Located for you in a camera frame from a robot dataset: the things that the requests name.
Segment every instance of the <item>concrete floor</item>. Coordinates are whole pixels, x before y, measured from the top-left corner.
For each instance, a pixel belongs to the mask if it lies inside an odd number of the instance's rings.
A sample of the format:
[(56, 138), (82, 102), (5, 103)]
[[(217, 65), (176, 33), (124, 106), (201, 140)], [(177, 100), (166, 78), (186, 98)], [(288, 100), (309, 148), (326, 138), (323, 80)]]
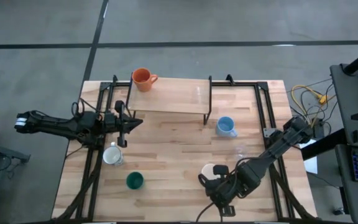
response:
[[(102, 2), (0, 0), (0, 44), (91, 43)], [(101, 43), (261, 40), (358, 40), (358, 1), (110, 0), (100, 38)], [(50, 218), (67, 140), (17, 134), (13, 125), (16, 114), (27, 110), (69, 118), (89, 53), (0, 50), (0, 145), (32, 154), (13, 179), (5, 180), (0, 223)], [(165, 77), (223, 79), (230, 73), (238, 80), (282, 79), (289, 90), (327, 79), (330, 65), (356, 57), (358, 45), (98, 49), (90, 79), (110, 80), (116, 74), (127, 80), (133, 69), (148, 67)], [(313, 88), (324, 92), (330, 83)], [(314, 104), (312, 97), (305, 99)], [(337, 108), (334, 115), (329, 121), (333, 131), (342, 127)], [(333, 151), (320, 155), (318, 165), (321, 177), (340, 184)], [(341, 206), (339, 191), (309, 179), (319, 217), (350, 221), (331, 215)]]

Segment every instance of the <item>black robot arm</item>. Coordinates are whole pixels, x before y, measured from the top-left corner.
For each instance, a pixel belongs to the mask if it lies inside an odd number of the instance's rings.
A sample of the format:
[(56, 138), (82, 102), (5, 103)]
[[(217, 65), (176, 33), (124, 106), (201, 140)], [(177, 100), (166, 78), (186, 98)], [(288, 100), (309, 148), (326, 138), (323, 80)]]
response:
[(124, 135), (129, 134), (143, 120), (131, 118), (124, 114), (125, 104), (117, 101), (114, 113), (106, 112), (104, 118), (99, 112), (82, 111), (73, 113), (71, 119), (54, 118), (39, 111), (19, 113), (15, 123), (18, 133), (49, 133), (78, 140), (83, 146), (97, 146), (102, 144), (101, 136), (106, 133), (119, 133), (117, 145), (126, 147)]
[(268, 149), (259, 157), (238, 164), (228, 173), (227, 166), (215, 166), (214, 174), (221, 175), (218, 180), (208, 180), (203, 174), (199, 175), (201, 184), (206, 188), (206, 195), (219, 208), (222, 216), (234, 216), (231, 201), (237, 196), (244, 198), (253, 192), (269, 166), (284, 154), (291, 146), (308, 142), (313, 131), (301, 118), (292, 118), (284, 125), (284, 131), (276, 130), (266, 140)]

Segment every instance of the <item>blue mug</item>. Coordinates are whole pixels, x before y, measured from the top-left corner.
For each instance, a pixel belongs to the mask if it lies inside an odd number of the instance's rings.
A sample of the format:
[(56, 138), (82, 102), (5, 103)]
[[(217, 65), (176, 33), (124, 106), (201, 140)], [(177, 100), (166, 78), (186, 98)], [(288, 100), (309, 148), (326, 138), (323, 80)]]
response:
[(216, 134), (223, 137), (237, 137), (237, 131), (234, 130), (234, 121), (228, 116), (218, 119), (216, 123)]

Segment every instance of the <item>wooden shelf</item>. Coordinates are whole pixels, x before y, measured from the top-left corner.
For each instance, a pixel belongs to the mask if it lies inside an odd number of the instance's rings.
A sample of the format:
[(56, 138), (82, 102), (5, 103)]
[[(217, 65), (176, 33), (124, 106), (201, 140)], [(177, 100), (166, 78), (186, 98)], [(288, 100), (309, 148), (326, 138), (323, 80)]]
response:
[(209, 113), (209, 80), (162, 78), (148, 92), (141, 92), (132, 83), (127, 108), (131, 111), (172, 113)]

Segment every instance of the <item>white cup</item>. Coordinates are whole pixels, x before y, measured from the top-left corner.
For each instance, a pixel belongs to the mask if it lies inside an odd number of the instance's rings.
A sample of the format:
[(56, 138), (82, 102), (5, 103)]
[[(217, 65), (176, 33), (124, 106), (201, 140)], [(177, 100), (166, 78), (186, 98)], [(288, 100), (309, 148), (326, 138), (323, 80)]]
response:
[(204, 174), (208, 180), (215, 180), (221, 177), (220, 175), (214, 174), (214, 166), (215, 164), (206, 164), (201, 170), (201, 173)]
[(116, 146), (115, 142), (111, 143), (111, 147), (104, 150), (103, 161), (109, 165), (119, 166), (124, 162), (124, 156), (121, 150)]

